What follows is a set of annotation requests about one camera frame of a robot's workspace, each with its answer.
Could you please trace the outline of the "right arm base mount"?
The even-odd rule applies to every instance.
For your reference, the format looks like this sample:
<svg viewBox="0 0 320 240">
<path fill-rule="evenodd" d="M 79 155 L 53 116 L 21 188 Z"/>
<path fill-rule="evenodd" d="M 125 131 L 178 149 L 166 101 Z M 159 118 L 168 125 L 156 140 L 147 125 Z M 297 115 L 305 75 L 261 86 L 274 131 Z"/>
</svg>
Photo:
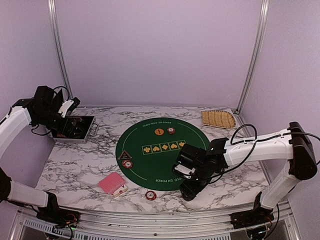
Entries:
<svg viewBox="0 0 320 240">
<path fill-rule="evenodd" d="M 232 213 L 230 218 L 230 223 L 233 225 L 234 229 L 264 224 L 275 219 L 272 213 L 253 212 L 251 210 Z"/>
</svg>

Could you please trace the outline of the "red poker chip stack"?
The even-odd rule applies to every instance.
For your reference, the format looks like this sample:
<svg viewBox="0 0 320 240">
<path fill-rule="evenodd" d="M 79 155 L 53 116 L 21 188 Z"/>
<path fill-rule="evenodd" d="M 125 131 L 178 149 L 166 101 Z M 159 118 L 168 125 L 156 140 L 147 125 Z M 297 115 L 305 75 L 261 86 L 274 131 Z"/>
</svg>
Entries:
<svg viewBox="0 0 320 240">
<path fill-rule="evenodd" d="M 146 197 L 147 200 L 153 201 L 153 200 L 155 200 L 157 198 L 157 195 L 156 195 L 156 193 L 154 191 L 149 190 L 149 191 L 147 191 L 145 193 L 145 197 Z"/>
</svg>

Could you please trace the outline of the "orange big blind button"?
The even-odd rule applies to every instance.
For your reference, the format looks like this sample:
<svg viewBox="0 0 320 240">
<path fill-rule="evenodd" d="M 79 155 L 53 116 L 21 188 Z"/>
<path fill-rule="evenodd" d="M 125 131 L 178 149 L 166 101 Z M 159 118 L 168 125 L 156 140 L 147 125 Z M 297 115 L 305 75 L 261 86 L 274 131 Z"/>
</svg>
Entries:
<svg viewBox="0 0 320 240">
<path fill-rule="evenodd" d="M 157 136 L 162 136 L 164 134 L 164 130 L 161 129 L 161 128 L 157 128 L 154 133 L 157 135 Z"/>
</svg>

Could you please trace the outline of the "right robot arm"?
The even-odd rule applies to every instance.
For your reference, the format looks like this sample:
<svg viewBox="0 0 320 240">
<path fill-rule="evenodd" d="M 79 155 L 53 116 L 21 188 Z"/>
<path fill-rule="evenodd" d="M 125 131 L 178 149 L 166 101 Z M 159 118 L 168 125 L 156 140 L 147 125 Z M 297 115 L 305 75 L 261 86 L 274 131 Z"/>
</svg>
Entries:
<svg viewBox="0 0 320 240">
<path fill-rule="evenodd" d="M 294 121 L 289 128 L 271 134 L 256 134 L 239 140 L 233 137 L 214 139 L 206 149 L 186 143 L 172 166 L 172 172 L 184 178 L 179 189 L 183 199 L 191 201 L 212 178 L 236 170 L 246 162 L 286 160 L 278 176 L 256 196 L 254 208 L 247 214 L 252 224 L 258 224 L 299 182 L 317 174 L 311 136 Z"/>
</svg>

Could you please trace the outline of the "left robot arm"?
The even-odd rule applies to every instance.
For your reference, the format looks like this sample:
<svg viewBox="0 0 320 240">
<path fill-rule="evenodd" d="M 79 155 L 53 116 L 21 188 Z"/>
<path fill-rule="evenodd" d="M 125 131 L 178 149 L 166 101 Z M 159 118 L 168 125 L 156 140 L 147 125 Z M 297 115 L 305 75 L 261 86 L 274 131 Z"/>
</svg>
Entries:
<svg viewBox="0 0 320 240">
<path fill-rule="evenodd" d="M 17 135 L 29 125 L 43 125 L 50 131 L 58 131 L 67 112 L 78 104 L 78 99 L 64 101 L 61 91 L 57 93 L 48 86 L 38 86 L 34 97 L 19 99 L 0 121 L 0 154 L 3 155 Z M 43 209 L 44 215 L 53 223 L 60 222 L 64 216 L 53 193 L 13 181 L 3 170 L 0 171 L 0 200 Z"/>
</svg>

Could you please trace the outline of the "red poker chips moved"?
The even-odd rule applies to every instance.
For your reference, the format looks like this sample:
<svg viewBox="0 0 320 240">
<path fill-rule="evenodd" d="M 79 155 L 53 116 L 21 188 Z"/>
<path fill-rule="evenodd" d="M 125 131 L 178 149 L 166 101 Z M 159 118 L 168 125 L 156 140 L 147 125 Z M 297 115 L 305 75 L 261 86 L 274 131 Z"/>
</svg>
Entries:
<svg viewBox="0 0 320 240">
<path fill-rule="evenodd" d="M 175 129 L 174 129 L 173 127 L 169 127 L 169 128 L 167 129 L 167 132 L 172 135 L 172 134 L 175 133 Z"/>
</svg>

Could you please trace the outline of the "black triangular all-in button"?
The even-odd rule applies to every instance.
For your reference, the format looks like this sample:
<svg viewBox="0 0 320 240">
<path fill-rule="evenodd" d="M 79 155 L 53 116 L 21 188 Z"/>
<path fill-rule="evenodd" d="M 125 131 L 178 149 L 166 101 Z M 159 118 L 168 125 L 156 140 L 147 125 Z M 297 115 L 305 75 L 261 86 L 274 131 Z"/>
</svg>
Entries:
<svg viewBox="0 0 320 240">
<path fill-rule="evenodd" d="M 124 150 L 119 157 L 117 158 L 118 161 L 124 161 L 124 160 L 130 160 L 132 157 L 129 155 L 129 153 Z"/>
</svg>

